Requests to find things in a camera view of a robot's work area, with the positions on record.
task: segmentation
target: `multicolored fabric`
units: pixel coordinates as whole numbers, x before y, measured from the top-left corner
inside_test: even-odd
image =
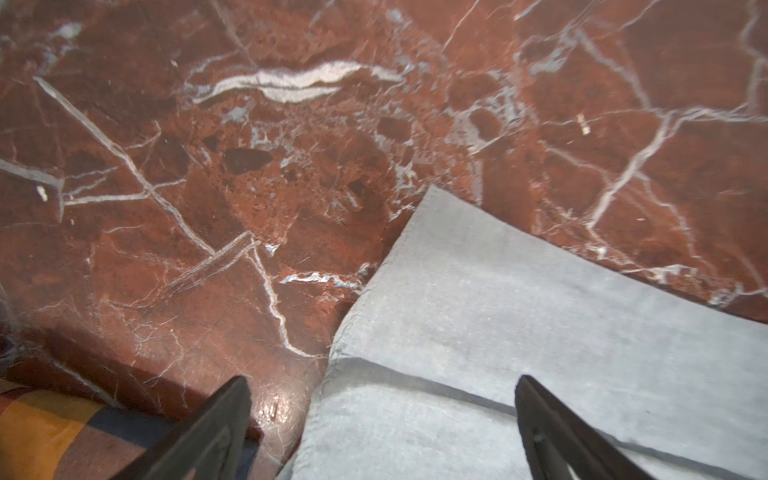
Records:
[[[0,379],[2,480],[105,480],[162,439],[171,420]],[[246,441],[248,476],[258,445]]]

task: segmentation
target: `colorful patterned cloth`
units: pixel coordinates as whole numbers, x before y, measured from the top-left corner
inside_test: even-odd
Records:
[[[105,480],[162,439],[171,420],[0,379],[2,480]],[[258,445],[246,440],[247,478]]]

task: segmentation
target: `red marble surface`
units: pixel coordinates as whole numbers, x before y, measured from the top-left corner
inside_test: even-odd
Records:
[[[0,12],[3,369],[183,417],[257,476],[430,183],[768,321],[765,0],[18,0]]]

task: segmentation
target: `gray cloth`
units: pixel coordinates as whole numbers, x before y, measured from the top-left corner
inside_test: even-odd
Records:
[[[359,361],[391,378],[366,380]],[[768,327],[434,187],[336,334],[294,478],[529,477],[514,414],[498,408],[523,373],[660,478],[768,478]]]

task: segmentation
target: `folded gray fabric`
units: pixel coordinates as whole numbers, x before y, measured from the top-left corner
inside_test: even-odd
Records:
[[[525,478],[514,413],[496,407],[530,373],[660,478],[768,478],[766,346],[764,325],[433,187],[336,334],[293,475]],[[377,366],[489,403],[366,380]]]

